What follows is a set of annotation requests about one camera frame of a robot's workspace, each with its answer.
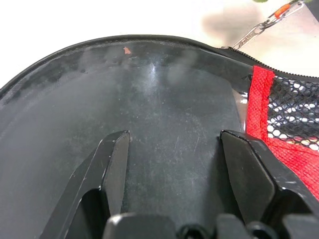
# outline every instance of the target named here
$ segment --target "scratch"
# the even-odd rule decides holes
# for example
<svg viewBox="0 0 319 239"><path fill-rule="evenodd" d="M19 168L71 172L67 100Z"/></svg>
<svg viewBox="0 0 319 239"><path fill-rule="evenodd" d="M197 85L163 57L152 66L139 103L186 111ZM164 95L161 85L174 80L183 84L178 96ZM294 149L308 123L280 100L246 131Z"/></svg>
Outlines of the scratch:
<svg viewBox="0 0 319 239"><path fill-rule="evenodd" d="M166 200L166 173L165 170L163 169L164 173L164 201Z"/></svg>
<svg viewBox="0 0 319 239"><path fill-rule="evenodd" d="M145 165L143 165L143 169L144 169L144 181L147 182L146 180L146 170L145 170Z"/></svg>
<svg viewBox="0 0 319 239"><path fill-rule="evenodd" d="M194 180L198 179L199 177L189 177L189 178L183 178L179 180L175 180L176 183L182 183L191 180L192 185L194 184Z"/></svg>
<svg viewBox="0 0 319 239"><path fill-rule="evenodd" d="M200 162L201 166L203 167L203 169L205 170L206 168L205 168L205 166L204 166L203 161L202 161L201 159L199 159L199 162Z"/></svg>
<svg viewBox="0 0 319 239"><path fill-rule="evenodd" d="M161 100L160 100L160 90L158 90L158 98L159 98L159 102L161 102ZM161 105L160 105L160 107L159 107L159 113L160 113L160 116L162 117Z"/></svg>
<svg viewBox="0 0 319 239"><path fill-rule="evenodd" d="M177 140L176 140L175 149L176 149L176 146L177 146L177 143L178 143L178 139L179 139L179 136L177 137Z"/></svg>
<svg viewBox="0 0 319 239"><path fill-rule="evenodd" d="M195 154L195 151L196 151L196 148L197 148L197 145L198 145L198 141L199 141L199 137L198 137L198 139L197 139L197 143L196 143L196 146L195 146L195 149L194 149L193 154Z"/></svg>

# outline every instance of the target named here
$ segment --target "orange tag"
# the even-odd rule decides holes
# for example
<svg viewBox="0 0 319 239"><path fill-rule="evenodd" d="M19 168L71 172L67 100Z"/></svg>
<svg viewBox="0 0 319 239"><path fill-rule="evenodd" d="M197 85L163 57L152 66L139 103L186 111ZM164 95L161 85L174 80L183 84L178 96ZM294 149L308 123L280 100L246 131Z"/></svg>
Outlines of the orange tag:
<svg viewBox="0 0 319 239"><path fill-rule="evenodd" d="M276 12L275 12L275 17L276 18L280 18L280 16L285 13L289 8L290 8L290 4L286 4L286 5L283 5L280 9L278 9Z"/></svg>

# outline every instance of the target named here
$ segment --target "black mesh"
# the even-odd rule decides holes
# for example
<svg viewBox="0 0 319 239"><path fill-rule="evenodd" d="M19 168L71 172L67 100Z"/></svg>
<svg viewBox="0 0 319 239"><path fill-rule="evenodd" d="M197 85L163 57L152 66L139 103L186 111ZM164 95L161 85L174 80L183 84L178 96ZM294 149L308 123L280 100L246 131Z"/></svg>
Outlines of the black mesh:
<svg viewBox="0 0 319 239"><path fill-rule="evenodd" d="M268 137L319 150L319 83L276 76L269 95Z"/></svg>

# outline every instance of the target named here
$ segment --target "black zipper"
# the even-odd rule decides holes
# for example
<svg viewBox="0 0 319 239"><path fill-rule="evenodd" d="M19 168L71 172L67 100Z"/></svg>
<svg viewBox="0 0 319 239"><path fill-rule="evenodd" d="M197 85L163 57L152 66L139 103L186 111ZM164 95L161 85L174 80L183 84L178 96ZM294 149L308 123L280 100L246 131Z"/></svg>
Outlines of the black zipper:
<svg viewBox="0 0 319 239"><path fill-rule="evenodd" d="M256 58L254 58L254 57L252 57L252 56L250 56L250 55L248 55L248 54L246 54L246 53L244 53L244 52L242 52L242 51L240 51L240 50L236 50L236 49L234 49L234 48L232 48L232 47L229 47L228 49L229 49L229 50L232 50L232 51L234 51L234 52L237 52L237 53L239 53L239 54L241 54L241 55L243 55L243 56L249 58L250 60L255 61L257 64L259 64L259 65L261 65L261 66L264 66L264 67L266 67L266 68L268 68L268 69L270 69L270 70L273 70L273 71L275 71L275 72L279 72L279 73L287 74L287 75L291 75L291 76L298 76L298 77L319 79L319 77L316 77L316 76L305 76L305 75L293 74L293 73L289 73L289 72L277 70L277 69L275 69L275 68L273 68L273 67L271 67L271 66L268 66L268 65L262 63L261 61L257 60Z"/></svg>

